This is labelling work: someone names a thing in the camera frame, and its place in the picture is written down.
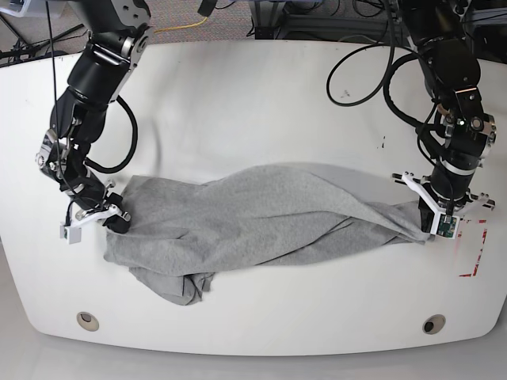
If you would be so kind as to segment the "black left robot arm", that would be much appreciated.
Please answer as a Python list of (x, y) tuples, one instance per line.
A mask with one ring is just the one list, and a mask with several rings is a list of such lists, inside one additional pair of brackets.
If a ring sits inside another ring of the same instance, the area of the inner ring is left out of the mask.
[(471, 193), (470, 183), (495, 144), (497, 128), (482, 107), (481, 71), (465, 40), (463, 8), (450, 1), (398, 1), (396, 6), (413, 51), (397, 59), (391, 71), (417, 60), (433, 108), (428, 120), (420, 122), (395, 107), (389, 85), (383, 88), (384, 99), (414, 127), (417, 145), (433, 171), (420, 179), (408, 172), (393, 178), (418, 194), (423, 232), (454, 238), (459, 222), (473, 208), (494, 208), (487, 194)]

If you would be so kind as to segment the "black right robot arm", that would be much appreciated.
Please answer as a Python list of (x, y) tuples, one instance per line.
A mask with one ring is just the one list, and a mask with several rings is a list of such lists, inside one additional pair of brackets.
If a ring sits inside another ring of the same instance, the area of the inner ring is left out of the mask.
[[(97, 178), (114, 174), (133, 159), (139, 127), (120, 91), (151, 38), (151, 12), (144, 1), (72, 1), (72, 10), (89, 30), (89, 39), (74, 65), (67, 88), (55, 97), (48, 128), (36, 156), (39, 170), (59, 185), (82, 221), (99, 220), (118, 234), (128, 232), (131, 216), (122, 196)], [(111, 103), (118, 103), (132, 126), (131, 145), (123, 161), (104, 167), (89, 158), (101, 136)]]

